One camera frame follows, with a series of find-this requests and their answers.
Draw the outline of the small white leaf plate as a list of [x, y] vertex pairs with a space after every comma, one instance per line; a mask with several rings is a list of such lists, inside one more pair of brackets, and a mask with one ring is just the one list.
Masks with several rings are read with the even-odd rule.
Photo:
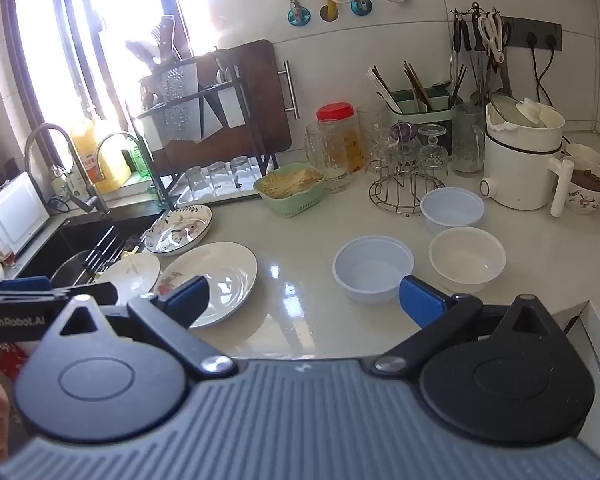
[[159, 275], [159, 259], [153, 254], [142, 252], [121, 258], [96, 282], [113, 284], [118, 295], [116, 304], [126, 304], [138, 295], [151, 292]]

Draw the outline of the white ceramic bowl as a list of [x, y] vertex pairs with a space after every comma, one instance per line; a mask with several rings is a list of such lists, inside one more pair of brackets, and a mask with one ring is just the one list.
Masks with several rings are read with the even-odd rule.
[[429, 245], [429, 261], [450, 292], [480, 292], [506, 266], [502, 243], [485, 230], [463, 226], [445, 230]]

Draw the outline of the white plate orange rim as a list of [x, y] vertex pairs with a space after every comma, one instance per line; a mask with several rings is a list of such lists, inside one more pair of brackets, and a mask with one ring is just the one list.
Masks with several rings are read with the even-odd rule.
[[170, 292], [194, 276], [203, 276], [210, 288], [208, 308], [190, 328], [218, 324], [247, 300], [258, 275], [254, 253], [244, 245], [216, 242], [198, 246], [179, 256], [160, 274], [156, 294]]

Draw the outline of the translucent plastic bowl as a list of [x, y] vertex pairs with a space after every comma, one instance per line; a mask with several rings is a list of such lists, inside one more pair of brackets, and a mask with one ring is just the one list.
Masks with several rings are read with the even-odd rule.
[[342, 246], [332, 260], [332, 275], [349, 299], [374, 306], [396, 300], [402, 280], [414, 267], [414, 255], [404, 243], [373, 235]]
[[486, 212], [484, 201], [464, 188], [435, 188], [420, 201], [420, 212], [432, 235], [447, 229], [476, 226]]

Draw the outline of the floral patterned plate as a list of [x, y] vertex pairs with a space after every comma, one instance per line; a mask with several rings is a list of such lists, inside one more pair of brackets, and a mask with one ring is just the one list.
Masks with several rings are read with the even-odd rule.
[[213, 212], [206, 205], [186, 206], [165, 212], [143, 234], [148, 252], [177, 256], [195, 248], [209, 233]]

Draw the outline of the white box by sink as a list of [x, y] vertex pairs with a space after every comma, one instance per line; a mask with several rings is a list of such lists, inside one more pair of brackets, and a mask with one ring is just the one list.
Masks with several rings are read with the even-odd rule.
[[0, 251], [18, 255], [50, 218], [27, 172], [0, 191]]

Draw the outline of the upturned glass left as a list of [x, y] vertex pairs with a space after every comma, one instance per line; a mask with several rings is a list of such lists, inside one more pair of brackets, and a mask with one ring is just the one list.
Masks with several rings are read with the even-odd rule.
[[201, 166], [193, 166], [192, 168], [189, 168], [189, 170], [187, 170], [185, 173], [185, 177], [193, 202], [196, 202], [196, 200], [202, 200], [203, 198], [212, 195], [212, 187], [204, 178]]

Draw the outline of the upturned glass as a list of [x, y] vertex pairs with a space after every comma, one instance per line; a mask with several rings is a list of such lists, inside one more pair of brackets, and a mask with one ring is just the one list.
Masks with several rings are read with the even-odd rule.
[[227, 169], [226, 162], [214, 162], [208, 167], [208, 174], [216, 196], [230, 194], [236, 190], [234, 179]]
[[187, 170], [185, 173], [185, 177], [193, 202], [196, 202], [196, 200], [202, 200], [203, 198], [212, 195], [212, 187], [204, 178], [201, 166], [193, 166], [192, 168], [189, 168], [189, 170]]
[[237, 191], [252, 190], [258, 178], [247, 156], [238, 156], [230, 161], [230, 174]]

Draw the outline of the yellow detergent bottle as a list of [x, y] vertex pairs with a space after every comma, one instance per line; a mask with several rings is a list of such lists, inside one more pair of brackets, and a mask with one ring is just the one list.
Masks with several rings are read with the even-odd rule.
[[118, 128], [106, 120], [85, 119], [70, 132], [88, 176], [102, 194], [116, 192], [131, 177], [118, 136], [99, 146], [108, 134], [117, 131]]

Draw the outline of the upturned glass right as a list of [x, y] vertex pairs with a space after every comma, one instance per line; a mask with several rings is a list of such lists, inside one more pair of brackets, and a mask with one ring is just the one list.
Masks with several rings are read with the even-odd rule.
[[230, 174], [237, 191], [252, 190], [258, 178], [247, 156], [238, 156], [230, 161]]

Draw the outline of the green basket with noodles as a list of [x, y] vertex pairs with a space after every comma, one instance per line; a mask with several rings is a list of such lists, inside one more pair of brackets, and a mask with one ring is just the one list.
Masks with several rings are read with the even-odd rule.
[[325, 194], [325, 176], [308, 162], [293, 162], [254, 182], [265, 205], [284, 218], [298, 216]]

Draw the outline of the white electric cooker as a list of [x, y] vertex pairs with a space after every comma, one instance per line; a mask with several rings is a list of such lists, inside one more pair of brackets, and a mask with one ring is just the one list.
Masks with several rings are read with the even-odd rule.
[[510, 209], [564, 210], [574, 163], [559, 157], [565, 118], [553, 107], [494, 93], [486, 106], [483, 197]]

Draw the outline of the textured glass mug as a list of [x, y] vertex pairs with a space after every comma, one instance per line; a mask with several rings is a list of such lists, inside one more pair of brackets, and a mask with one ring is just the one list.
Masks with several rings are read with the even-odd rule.
[[306, 126], [304, 148], [309, 162], [325, 176], [325, 188], [332, 194], [350, 184], [346, 142], [336, 120], [319, 120]]

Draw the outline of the green utensil holder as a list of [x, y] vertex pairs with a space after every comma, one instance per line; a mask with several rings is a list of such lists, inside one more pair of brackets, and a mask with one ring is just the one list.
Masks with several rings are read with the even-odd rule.
[[412, 90], [393, 92], [393, 99], [398, 104], [398, 110], [390, 110], [391, 121], [406, 122], [415, 128], [422, 125], [437, 124], [445, 128], [446, 133], [439, 139], [439, 143], [452, 153], [452, 118], [453, 110], [450, 104], [451, 95], [446, 90], [435, 88], [426, 89], [432, 106], [430, 110], [425, 103], [416, 98]]

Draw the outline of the black wall power socket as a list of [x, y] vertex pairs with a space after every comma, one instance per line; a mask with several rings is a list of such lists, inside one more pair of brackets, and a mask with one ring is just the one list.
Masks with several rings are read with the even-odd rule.
[[504, 16], [503, 22], [510, 29], [509, 47], [528, 48], [528, 39], [535, 38], [535, 49], [562, 50], [562, 25], [558, 23], [532, 20], [531, 18], [513, 18]]

